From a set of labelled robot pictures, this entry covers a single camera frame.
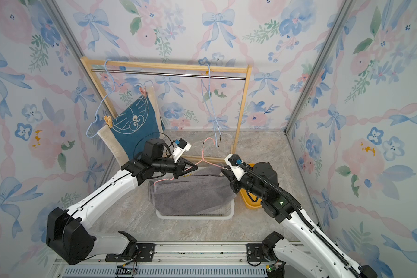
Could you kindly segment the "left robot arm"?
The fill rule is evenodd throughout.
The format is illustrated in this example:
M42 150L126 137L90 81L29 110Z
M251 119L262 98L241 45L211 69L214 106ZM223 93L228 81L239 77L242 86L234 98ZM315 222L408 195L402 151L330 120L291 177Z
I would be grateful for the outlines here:
M47 217L46 245L70 265L92 256L113 254L131 261L139 253L136 239L125 231L96 233L90 228L121 197L143 182L171 173L174 178L197 170L197 165L183 158L191 144L176 140L173 153L164 156L166 143L152 138L144 150L122 165L121 169L99 189L66 209L55 208Z

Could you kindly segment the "pink wire hanger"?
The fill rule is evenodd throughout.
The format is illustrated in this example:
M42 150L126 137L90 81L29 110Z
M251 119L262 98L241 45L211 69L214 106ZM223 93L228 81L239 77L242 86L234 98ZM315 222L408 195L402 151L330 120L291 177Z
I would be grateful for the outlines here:
M212 141L213 145L215 145L215 141L212 137L208 137L205 140L203 140L200 156L183 155L183 158L191 162L195 162L196 165L199 165L201 163L205 163L205 164L212 165L212 166L218 165L218 164L224 165L225 164L224 158L211 157L211 156L205 155L205 143L206 141L210 141L210 140Z

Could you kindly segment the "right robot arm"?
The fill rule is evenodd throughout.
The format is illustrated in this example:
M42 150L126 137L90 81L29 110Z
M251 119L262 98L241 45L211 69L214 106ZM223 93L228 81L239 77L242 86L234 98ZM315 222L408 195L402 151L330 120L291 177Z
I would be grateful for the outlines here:
M225 158L221 170L238 193L245 190L261 201L266 214L295 235L307 249L304 252L277 232L266 241L266 254L271 259L289 264L307 278L376 278L375 270L361 265L346 255L317 227L293 195L278 184L278 175L266 162L250 166L238 155Z

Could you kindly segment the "light blue wire hanger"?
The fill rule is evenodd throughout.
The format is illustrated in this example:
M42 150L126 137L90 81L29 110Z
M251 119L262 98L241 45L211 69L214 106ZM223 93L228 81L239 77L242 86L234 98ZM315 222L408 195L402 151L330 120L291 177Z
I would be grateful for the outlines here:
M207 67L207 75L208 75L208 84L206 85L203 81L201 81L201 90L202 90L202 97L205 99L205 95L207 95L206 109L211 109L209 112L209 121L213 124L213 131L215 136L215 147L219 148L221 141L222 141L222 133L221 133L221 125L219 118L217 116L215 105L214 105L214 95L215 95L215 87L213 86L214 75L212 75L212 68L211 65L205 61L199 62L200 66Z

